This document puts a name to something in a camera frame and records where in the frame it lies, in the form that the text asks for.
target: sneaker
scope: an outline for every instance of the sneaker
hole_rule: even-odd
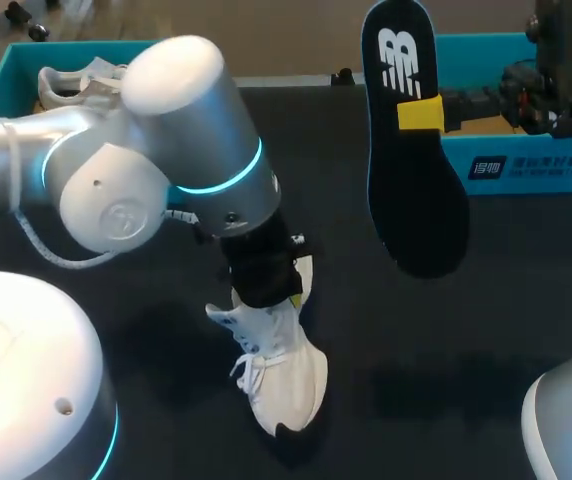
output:
[[[39,100],[44,110],[69,105],[85,105],[103,111],[115,108],[120,100],[121,80],[125,65],[96,57],[77,72],[58,72],[44,67],[39,71]]]
[[[233,290],[233,310],[206,305],[208,317],[233,332],[244,354],[237,386],[249,399],[257,422],[276,436],[278,425],[299,432],[315,418],[326,392],[328,360],[306,337],[299,314],[310,296],[312,256],[297,261],[303,293],[279,305],[255,309]]]

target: white cable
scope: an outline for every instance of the white cable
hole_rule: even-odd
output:
[[[65,258],[55,255],[46,245],[44,245],[23,213],[20,211],[15,212],[15,218],[17,218],[19,226],[22,227],[22,230],[24,230],[24,233],[28,237],[28,240],[30,240],[33,247],[35,247],[35,250],[37,250],[46,260],[58,267],[67,268],[69,270],[82,270],[84,268],[96,267],[97,265],[106,263],[117,256],[116,253],[108,252],[87,260],[66,260]]]
[[[180,222],[189,223],[191,225],[199,223],[197,215],[190,212],[182,212],[181,210],[166,210],[164,212],[164,218],[179,220]]]

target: yellow clip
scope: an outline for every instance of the yellow clip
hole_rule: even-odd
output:
[[[444,129],[444,104],[442,96],[427,100],[400,103],[397,105],[400,130],[441,130]]]

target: robotic arm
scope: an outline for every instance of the robotic arm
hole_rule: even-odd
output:
[[[245,303],[301,293],[279,183],[219,49],[194,36],[154,45],[129,66],[122,99],[106,116],[0,120],[0,214],[52,204],[85,248],[126,252],[156,233],[177,189],[221,239]]]

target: floor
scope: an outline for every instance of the floor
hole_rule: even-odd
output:
[[[330,74],[361,70],[360,32],[373,0],[23,0],[51,30],[52,41],[150,40],[199,34],[215,41],[235,76]],[[29,41],[11,29],[0,0],[0,59],[11,42]],[[533,2],[423,0],[439,33],[522,31]]]

